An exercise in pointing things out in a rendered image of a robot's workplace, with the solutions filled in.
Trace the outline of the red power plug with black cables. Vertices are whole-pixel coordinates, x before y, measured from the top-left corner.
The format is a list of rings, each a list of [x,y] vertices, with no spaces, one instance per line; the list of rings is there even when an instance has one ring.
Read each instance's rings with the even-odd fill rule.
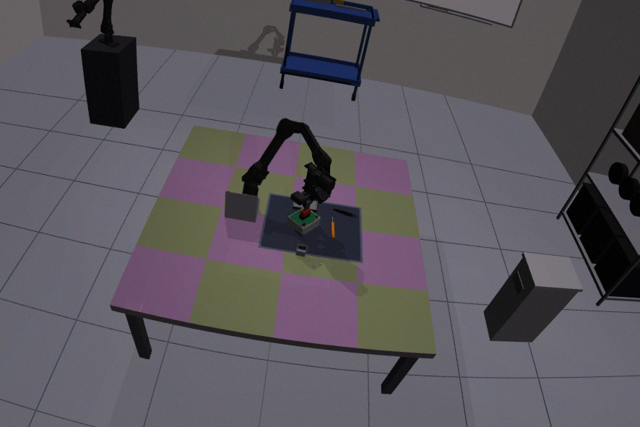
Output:
[[[310,205],[311,205],[311,202],[312,202],[312,201],[307,202],[306,208],[304,208],[304,210],[301,210],[301,211],[300,211],[300,215],[301,215],[302,217],[305,217],[306,215],[308,215],[308,214],[311,212],[311,209],[309,208],[309,207],[310,207]]]

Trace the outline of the green circuit board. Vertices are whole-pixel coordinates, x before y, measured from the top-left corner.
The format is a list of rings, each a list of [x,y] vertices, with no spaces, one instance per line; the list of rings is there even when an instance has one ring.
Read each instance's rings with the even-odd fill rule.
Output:
[[[304,210],[304,208],[303,208],[303,209],[301,209],[301,210]],[[299,210],[299,211],[298,211],[298,212],[296,212],[295,214],[291,215],[291,216],[290,216],[290,218],[291,218],[292,220],[294,220],[296,223],[298,223],[300,226],[302,226],[302,224],[304,224],[304,223],[305,223],[305,225],[304,225],[304,226],[302,226],[302,227],[305,227],[306,225],[311,224],[313,221],[315,221],[315,220],[317,220],[317,219],[319,218],[316,214],[314,214],[314,213],[311,211],[311,212],[310,212],[310,213],[311,213],[311,214],[310,214],[310,217],[307,217],[305,220],[301,220],[301,219],[299,218],[299,215],[300,215],[300,211],[301,211],[301,210]],[[317,216],[317,218],[316,218],[316,216]]]

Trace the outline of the dark blue work mat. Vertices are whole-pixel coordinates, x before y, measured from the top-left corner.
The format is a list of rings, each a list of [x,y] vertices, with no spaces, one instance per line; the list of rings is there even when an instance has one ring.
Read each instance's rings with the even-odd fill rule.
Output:
[[[349,217],[333,209],[349,212]],[[299,245],[307,246],[305,255],[363,263],[362,209],[342,204],[317,201],[319,226],[300,236],[287,225],[287,217],[297,212],[289,196],[270,194],[260,235],[259,248],[296,253]],[[331,223],[334,223],[332,239]]]

